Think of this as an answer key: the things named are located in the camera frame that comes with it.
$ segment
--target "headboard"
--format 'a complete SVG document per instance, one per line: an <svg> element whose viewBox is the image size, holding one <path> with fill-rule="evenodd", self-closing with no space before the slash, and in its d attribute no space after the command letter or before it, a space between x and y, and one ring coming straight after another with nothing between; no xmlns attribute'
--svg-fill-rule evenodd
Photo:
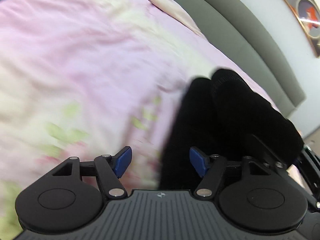
<svg viewBox="0 0 320 240"><path fill-rule="evenodd" d="M240 0L175 0L208 41L272 98L284 116L304 99L290 65L268 31Z"/></svg>

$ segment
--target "gray cushion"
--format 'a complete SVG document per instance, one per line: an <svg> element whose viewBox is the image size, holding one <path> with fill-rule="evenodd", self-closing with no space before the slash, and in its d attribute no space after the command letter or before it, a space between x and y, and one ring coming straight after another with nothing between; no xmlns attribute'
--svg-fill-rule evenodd
<svg viewBox="0 0 320 240"><path fill-rule="evenodd" d="M208 41L233 60L288 116L305 98L284 55L239 0L175 0Z"/></svg>

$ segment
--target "white wall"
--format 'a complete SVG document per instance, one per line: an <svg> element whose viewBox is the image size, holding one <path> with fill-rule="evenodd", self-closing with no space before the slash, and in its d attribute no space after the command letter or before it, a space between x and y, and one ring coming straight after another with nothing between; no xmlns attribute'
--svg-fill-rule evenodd
<svg viewBox="0 0 320 240"><path fill-rule="evenodd" d="M290 120L304 136L320 126L320 58L284 0L241 0L276 41L306 94Z"/></svg>

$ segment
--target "pair of black socks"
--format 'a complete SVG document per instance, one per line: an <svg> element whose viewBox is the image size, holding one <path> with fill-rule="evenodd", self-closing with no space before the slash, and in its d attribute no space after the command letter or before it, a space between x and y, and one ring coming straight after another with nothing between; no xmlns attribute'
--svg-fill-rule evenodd
<svg viewBox="0 0 320 240"><path fill-rule="evenodd" d="M242 138L254 134L292 163L303 148L294 125L234 71L217 70L211 80L196 78L182 99L163 151L160 190L194 190L201 178L189 160L190 147L238 161Z"/></svg>

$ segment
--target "bed sheet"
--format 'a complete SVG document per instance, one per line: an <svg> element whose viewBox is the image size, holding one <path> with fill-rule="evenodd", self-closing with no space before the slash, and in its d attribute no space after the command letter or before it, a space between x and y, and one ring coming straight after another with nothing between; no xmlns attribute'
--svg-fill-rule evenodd
<svg viewBox="0 0 320 240"><path fill-rule="evenodd" d="M21 230L18 193L70 156L90 161L129 145L121 182L156 188L195 76L233 69L273 104L172 0L1 0L0 19L2 240Z"/></svg>

